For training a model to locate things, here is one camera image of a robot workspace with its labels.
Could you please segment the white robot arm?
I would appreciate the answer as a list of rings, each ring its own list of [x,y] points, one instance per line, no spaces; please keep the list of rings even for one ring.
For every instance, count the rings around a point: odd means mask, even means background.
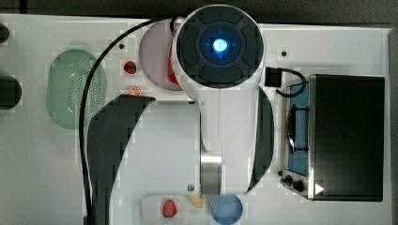
[[[255,20],[232,6],[200,7],[177,28],[171,59],[186,101],[121,95],[91,119],[87,225],[143,225],[147,196],[239,195],[267,170],[258,152],[273,141],[273,114]]]

